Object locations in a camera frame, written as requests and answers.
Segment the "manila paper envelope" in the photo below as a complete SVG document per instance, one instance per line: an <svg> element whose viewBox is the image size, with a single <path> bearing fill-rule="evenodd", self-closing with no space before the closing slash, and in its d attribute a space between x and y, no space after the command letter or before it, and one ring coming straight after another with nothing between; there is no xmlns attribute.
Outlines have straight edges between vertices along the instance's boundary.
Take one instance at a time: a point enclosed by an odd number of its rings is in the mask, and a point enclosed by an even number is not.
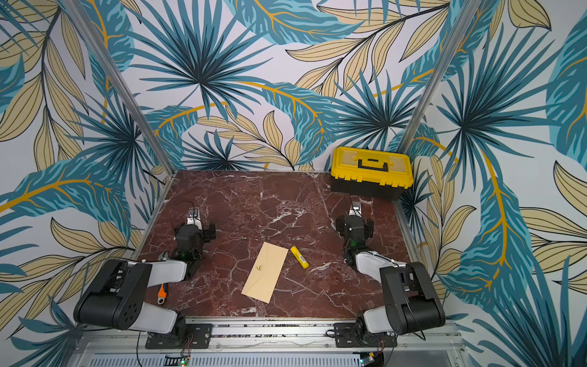
<svg viewBox="0 0 587 367"><path fill-rule="evenodd" d="M287 254L286 248L263 243L242 289L242 294L268 304L271 301Z"/></svg>

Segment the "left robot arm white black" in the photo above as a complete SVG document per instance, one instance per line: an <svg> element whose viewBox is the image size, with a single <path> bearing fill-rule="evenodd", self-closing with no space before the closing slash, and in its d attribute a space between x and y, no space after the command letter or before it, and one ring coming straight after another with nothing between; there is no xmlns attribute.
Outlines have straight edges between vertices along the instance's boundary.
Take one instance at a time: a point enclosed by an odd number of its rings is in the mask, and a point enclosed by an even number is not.
<svg viewBox="0 0 587 367"><path fill-rule="evenodd" d="M159 261L110 259L101 267L73 312L76 322L114 330L134 330L150 336L187 340L185 317L145 302L150 287L191 279L203 261L203 247L216 238L216 226L203 227L192 217L175 230L176 248Z"/></svg>

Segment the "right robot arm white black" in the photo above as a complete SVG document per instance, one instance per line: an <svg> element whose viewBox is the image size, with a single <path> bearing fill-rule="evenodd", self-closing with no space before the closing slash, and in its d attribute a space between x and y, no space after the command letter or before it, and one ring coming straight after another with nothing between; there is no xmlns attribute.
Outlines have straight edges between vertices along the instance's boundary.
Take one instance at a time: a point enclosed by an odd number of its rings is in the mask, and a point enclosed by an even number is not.
<svg viewBox="0 0 587 367"><path fill-rule="evenodd" d="M374 224L356 214L336 219L345 263L382 286L384 304L361 312L353 333L362 343L387 334L405 335L442 327L446 313L423 263L385 257L367 246Z"/></svg>

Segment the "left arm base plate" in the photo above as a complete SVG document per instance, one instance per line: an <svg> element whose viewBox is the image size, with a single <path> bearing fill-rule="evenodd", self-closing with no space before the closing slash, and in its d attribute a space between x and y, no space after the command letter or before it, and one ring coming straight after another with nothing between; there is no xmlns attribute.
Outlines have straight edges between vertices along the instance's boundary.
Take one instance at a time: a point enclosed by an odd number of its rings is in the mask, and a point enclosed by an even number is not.
<svg viewBox="0 0 587 367"><path fill-rule="evenodd" d="M170 333L148 332L147 350L205 350L212 336L212 324L181 324Z"/></svg>

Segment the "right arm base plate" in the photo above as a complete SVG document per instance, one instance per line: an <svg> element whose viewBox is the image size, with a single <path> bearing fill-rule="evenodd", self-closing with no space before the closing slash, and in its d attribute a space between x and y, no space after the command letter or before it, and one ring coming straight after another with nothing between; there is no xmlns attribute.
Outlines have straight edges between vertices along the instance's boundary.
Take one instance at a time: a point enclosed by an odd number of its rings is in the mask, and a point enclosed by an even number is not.
<svg viewBox="0 0 587 367"><path fill-rule="evenodd" d="M337 348L391 348L397 345L397 337L392 332L371 333L358 321L333 324L333 336Z"/></svg>

